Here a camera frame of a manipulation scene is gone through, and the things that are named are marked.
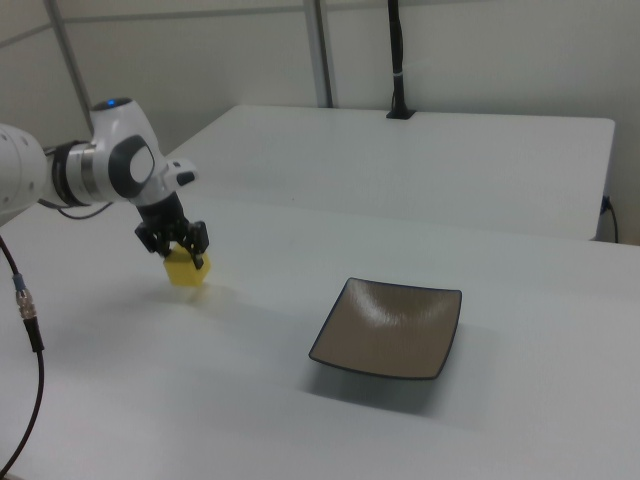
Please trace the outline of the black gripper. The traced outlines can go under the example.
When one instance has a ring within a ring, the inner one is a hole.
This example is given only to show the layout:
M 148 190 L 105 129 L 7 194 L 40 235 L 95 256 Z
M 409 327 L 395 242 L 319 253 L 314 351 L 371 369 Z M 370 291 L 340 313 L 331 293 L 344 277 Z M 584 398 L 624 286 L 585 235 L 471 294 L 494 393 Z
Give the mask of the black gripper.
M 190 223 L 176 192 L 152 205 L 138 206 L 141 223 L 135 234 L 150 253 L 161 257 L 170 254 L 170 242 L 183 246 L 195 267 L 204 265 L 209 236 L 203 221 Z

